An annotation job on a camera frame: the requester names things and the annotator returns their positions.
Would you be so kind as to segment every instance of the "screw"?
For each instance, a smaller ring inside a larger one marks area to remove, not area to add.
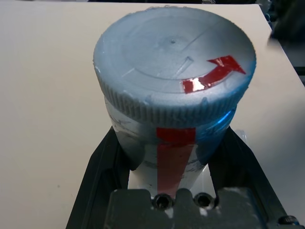
[[[152,202],[153,206],[159,210],[165,210],[173,206],[173,199],[167,194],[158,194]]]
[[[278,223],[282,225],[300,225],[294,216],[282,216],[278,219]]]

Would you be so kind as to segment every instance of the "table surface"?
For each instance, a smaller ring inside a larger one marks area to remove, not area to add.
[[[64,229],[87,163],[111,126],[92,55],[122,16],[156,4],[0,2],[0,228]],[[217,13],[254,44],[242,129],[288,214],[305,224],[305,88],[257,5]]]

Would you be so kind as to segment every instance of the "red tape strip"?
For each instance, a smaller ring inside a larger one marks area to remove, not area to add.
[[[157,128],[157,136],[164,141],[157,147],[158,193],[174,198],[195,144],[196,129]]]

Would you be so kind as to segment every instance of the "container body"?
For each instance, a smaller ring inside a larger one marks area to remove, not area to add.
[[[128,156],[138,188],[154,197],[178,188],[190,189],[220,144],[235,109],[209,123],[187,128],[162,128],[140,123],[119,112],[106,98],[121,147]]]

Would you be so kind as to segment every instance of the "gray paint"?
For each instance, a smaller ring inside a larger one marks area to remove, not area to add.
[[[231,72],[205,91],[185,94],[182,79],[209,73],[207,60],[231,55],[246,75]],[[193,8],[152,8],[111,25],[94,50],[106,98],[140,122],[197,126],[233,109],[254,73],[252,43],[232,22]]]

